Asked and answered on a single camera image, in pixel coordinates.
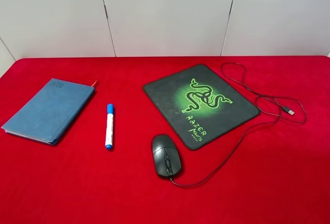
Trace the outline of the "black green Razer mouse pad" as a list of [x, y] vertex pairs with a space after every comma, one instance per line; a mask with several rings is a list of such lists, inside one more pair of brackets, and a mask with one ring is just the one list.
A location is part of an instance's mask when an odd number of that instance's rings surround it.
[[143, 90], [190, 150], [260, 114], [251, 101], [203, 64], [148, 83]]

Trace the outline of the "blue and white marker pen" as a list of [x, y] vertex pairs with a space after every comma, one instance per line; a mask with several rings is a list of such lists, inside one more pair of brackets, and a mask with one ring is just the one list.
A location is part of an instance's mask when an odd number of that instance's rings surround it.
[[113, 121], [114, 121], [114, 106], [113, 104], [107, 105], [107, 122], [106, 122], [106, 136], [105, 148], [111, 150], [113, 147]]

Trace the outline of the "red velvet table cloth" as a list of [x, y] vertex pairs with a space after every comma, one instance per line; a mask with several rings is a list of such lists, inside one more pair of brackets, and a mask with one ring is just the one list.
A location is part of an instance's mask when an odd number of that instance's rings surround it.
[[25, 58], [1, 223], [329, 223], [329, 58]]

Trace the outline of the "black computer mouse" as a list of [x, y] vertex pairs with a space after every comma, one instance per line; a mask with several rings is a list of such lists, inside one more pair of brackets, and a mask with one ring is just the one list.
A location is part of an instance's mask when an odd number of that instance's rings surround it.
[[160, 134], [152, 139], [152, 154], [156, 173], [160, 177], [172, 178], [181, 171], [178, 149], [168, 135]]

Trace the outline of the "blue notebook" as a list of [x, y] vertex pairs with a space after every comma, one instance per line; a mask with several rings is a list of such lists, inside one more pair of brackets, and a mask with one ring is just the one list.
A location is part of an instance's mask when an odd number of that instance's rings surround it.
[[52, 78], [2, 129], [12, 135], [54, 145], [95, 88]]

